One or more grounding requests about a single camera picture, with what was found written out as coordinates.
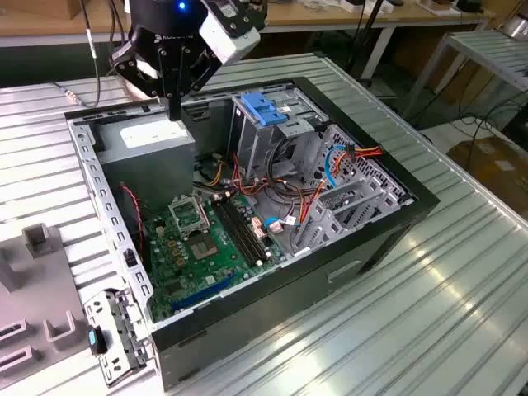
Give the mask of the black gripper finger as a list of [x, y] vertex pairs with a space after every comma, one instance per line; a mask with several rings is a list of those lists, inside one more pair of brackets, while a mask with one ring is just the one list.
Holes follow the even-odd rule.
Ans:
[[[154, 78], [139, 68], [141, 58], [155, 72]], [[169, 120], [174, 119], [174, 77], [167, 63], [167, 51], [159, 43], [153, 45], [134, 45], [126, 43], [111, 55], [114, 70], [128, 83], [150, 98], [158, 98], [165, 108]]]
[[180, 62], [177, 68], [177, 82], [173, 91], [173, 119], [180, 120], [182, 98], [198, 92], [222, 65], [215, 53], [207, 46], [181, 49]]

